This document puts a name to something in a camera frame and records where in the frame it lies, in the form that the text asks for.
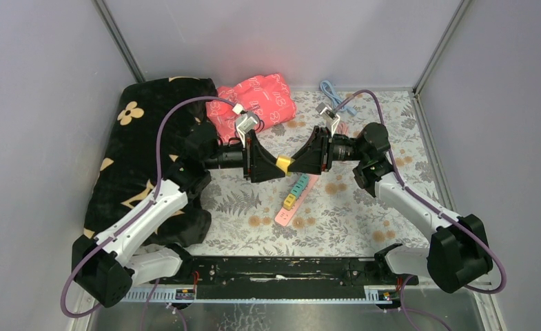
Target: pink fabric with white print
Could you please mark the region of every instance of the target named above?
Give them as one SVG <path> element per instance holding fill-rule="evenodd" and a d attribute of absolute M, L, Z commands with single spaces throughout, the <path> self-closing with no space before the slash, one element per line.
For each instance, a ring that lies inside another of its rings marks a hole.
<path fill-rule="evenodd" d="M 296 105 L 290 99 L 290 88 L 281 74 L 255 76 L 233 88 L 217 89 L 220 98 L 237 102 L 246 111 L 252 111 L 264 121 L 264 130 L 282 122 L 290 121 L 296 113 Z M 232 107 L 220 101 L 206 103 L 207 117 L 214 123 L 224 142 L 235 137 L 235 120 L 238 115 Z"/>

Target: pink ruler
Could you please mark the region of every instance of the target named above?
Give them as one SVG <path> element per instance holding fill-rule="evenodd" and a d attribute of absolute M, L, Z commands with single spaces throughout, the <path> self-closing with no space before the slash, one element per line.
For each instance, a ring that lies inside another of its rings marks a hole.
<path fill-rule="evenodd" d="M 300 197 L 294 202 L 294 205 L 292 206 L 291 210 L 286 210 L 284 208 L 280 209 L 280 212 L 278 212 L 278 215 L 274 217 L 274 221 L 282 226 L 287 226 L 288 223 L 290 223 L 290 220 L 293 218 L 294 214 L 296 213 L 297 209 L 300 207 L 300 205 L 303 204 L 303 201 L 307 197 L 307 194 L 311 191 L 313 188 L 313 185 L 319 180 L 319 176 L 317 174 L 309 174 L 309 183 L 307 184 L 307 187 L 303 190 L 303 192 L 300 194 Z"/>

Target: yellow object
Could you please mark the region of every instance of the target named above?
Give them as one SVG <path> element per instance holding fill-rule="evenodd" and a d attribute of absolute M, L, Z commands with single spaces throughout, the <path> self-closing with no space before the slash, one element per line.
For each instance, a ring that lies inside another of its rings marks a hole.
<path fill-rule="evenodd" d="M 276 166 L 279 167 L 282 171 L 287 174 L 287 176 L 290 176 L 290 172 L 288 171 L 288 166 L 293 162 L 294 160 L 285 156 L 285 155 L 279 155 L 276 158 Z"/>
<path fill-rule="evenodd" d="M 289 195 L 285 199 L 285 202 L 283 203 L 284 209 L 291 210 L 291 208 L 294 205 L 295 201 L 296 201 L 296 197 L 294 196 L 294 194 L 289 193 Z"/>

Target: gray wall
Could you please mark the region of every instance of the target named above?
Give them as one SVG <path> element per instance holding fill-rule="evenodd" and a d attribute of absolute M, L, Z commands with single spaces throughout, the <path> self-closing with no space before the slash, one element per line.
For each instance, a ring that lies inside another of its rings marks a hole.
<path fill-rule="evenodd" d="M 131 83 L 91 1 L 0 1 L 0 330 L 65 329 L 71 243 Z"/>
<path fill-rule="evenodd" d="M 459 211 L 507 268 L 508 330 L 541 330 L 541 1 L 476 1 L 422 103 Z"/>
<path fill-rule="evenodd" d="M 107 0 L 148 79 L 413 86 L 459 0 Z"/>

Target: light blue cord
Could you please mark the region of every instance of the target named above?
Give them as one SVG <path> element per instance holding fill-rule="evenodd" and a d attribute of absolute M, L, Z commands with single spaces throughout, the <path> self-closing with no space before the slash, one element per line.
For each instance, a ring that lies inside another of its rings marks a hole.
<path fill-rule="evenodd" d="M 319 84 L 319 88 L 321 89 L 321 92 L 325 93 L 327 98 L 331 100 L 333 108 L 337 107 L 337 105 L 343 102 L 343 99 L 337 95 L 337 92 L 335 92 L 335 89 L 330 81 L 322 81 L 321 84 Z M 341 110 L 347 111 L 351 116 L 356 116 L 358 114 L 358 111 L 351 106 L 345 106 L 341 108 Z"/>

